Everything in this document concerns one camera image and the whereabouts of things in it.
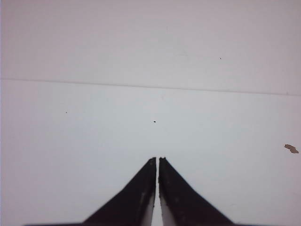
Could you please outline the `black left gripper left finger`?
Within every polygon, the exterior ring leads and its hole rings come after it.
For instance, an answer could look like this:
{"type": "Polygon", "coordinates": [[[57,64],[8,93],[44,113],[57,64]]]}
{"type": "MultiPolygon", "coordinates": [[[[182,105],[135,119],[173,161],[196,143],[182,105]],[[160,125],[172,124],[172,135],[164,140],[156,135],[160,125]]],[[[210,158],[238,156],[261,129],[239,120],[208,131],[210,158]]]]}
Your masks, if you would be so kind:
{"type": "Polygon", "coordinates": [[[156,196],[156,158],[149,159],[135,176],[102,207],[82,222],[49,226],[150,226],[156,196]]]}

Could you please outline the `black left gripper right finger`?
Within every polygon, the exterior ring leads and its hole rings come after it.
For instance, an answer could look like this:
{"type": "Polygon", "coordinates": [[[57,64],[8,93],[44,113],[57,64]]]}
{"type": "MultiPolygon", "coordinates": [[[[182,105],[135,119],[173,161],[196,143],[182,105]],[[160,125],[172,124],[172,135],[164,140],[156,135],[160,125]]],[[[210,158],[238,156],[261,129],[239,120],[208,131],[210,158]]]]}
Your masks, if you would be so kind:
{"type": "Polygon", "coordinates": [[[159,198],[165,226],[234,226],[199,195],[166,158],[159,159],[159,198]]]}

